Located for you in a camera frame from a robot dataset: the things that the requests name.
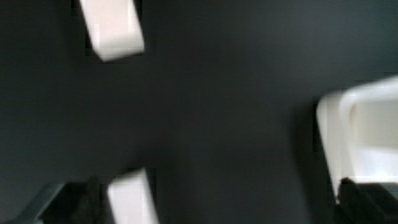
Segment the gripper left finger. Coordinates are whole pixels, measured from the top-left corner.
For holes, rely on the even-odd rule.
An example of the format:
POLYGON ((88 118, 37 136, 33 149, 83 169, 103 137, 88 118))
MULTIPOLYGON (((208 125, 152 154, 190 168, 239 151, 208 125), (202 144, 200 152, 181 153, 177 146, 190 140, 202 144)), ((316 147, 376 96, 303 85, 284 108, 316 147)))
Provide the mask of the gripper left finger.
POLYGON ((104 224, 106 196, 97 177, 48 184, 10 224, 104 224))

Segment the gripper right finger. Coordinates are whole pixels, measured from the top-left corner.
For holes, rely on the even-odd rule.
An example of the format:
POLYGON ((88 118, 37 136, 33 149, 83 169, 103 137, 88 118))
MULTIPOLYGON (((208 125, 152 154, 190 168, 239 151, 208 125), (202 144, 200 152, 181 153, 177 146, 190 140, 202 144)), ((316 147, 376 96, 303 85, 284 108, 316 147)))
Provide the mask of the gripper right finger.
POLYGON ((357 183, 344 178, 337 191, 341 224, 398 224, 398 183, 357 183))

